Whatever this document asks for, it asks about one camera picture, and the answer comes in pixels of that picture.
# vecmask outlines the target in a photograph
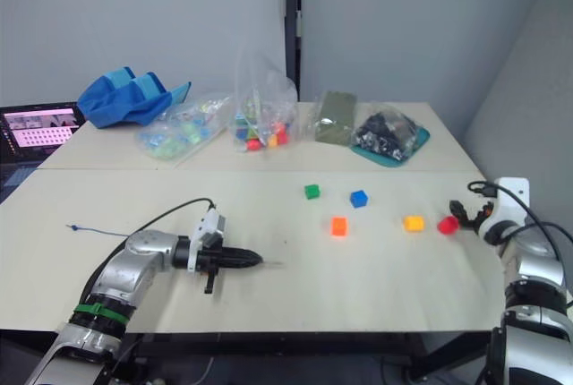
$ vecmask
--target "white table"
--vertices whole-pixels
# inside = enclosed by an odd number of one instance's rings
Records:
[[[161,165],[133,144],[133,130],[85,125],[0,205],[0,328],[57,329],[86,278],[121,241],[66,224],[129,233],[207,195],[227,217],[226,244],[253,249],[267,263],[224,270],[214,295],[203,294],[205,277],[159,275],[129,331],[491,329],[504,302],[495,252],[470,232],[435,229],[450,199],[476,212],[482,201],[466,184],[481,175],[426,105],[409,106],[432,138],[399,169],[317,142],[240,154],[222,136],[179,168],[156,170]],[[88,148],[96,151],[82,153]],[[105,161],[100,150],[110,158],[128,151],[139,161]],[[304,160],[298,150],[308,154]],[[224,170],[208,159],[217,156],[229,157]],[[307,201],[304,185],[312,183],[322,195]],[[354,210],[348,196],[358,189],[370,202]],[[153,227],[189,234],[204,210],[193,205]],[[404,232],[401,219],[410,214],[425,216],[423,233]],[[348,217],[348,237],[329,235],[334,215]]]

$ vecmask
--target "clear plastic bag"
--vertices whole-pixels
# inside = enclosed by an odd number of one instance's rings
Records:
[[[349,146],[355,128],[356,96],[328,91],[314,108],[310,132],[316,141]]]
[[[137,132],[137,144],[153,158],[186,158],[227,128],[232,102],[231,94],[212,92],[171,106]]]
[[[276,148],[297,140],[296,87],[267,58],[243,53],[235,77],[237,150]]]
[[[406,161],[421,146],[422,129],[394,107],[373,104],[366,120],[352,133],[352,146],[398,162]]]

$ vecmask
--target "white wall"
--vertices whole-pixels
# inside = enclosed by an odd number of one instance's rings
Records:
[[[460,136],[534,0],[303,0],[301,99],[428,101]]]
[[[572,126],[573,0],[538,0],[464,144],[490,178],[528,177],[535,210],[573,230]]]
[[[285,67],[279,0],[0,0],[0,106],[76,100],[130,65],[166,88],[232,88],[243,41]]]

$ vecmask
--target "yellow block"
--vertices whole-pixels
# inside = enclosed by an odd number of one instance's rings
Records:
[[[406,231],[423,231],[423,217],[409,216],[404,218]]]
[[[267,141],[269,148],[275,148],[278,145],[278,137],[276,134],[273,134],[272,136],[269,137],[269,140]]]

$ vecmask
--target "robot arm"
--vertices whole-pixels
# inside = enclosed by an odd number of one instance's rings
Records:
[[[211,294],[219,268],[262,262],[255,252],[224,247],[224,230],[225,218],[210,209],[191,239],[157,230],[131,235],[102,270],[85,302],[74,309],[26,385],[107,385],[127,323],[158,272],[205,272],[205,293]]]
[[[528,205],[529,183],[501,178]],[[525,224],[526,211],[500,190],[484,189],[492,197],[469,220],[458,201],[450,210],[463,227],[497,246],[505,268],[506,308],[501,326],[492,332],[485,379],[488,384],[573,384],[573,323],[567,316],[565,273],[559,252],[533,232],[510,235]]]

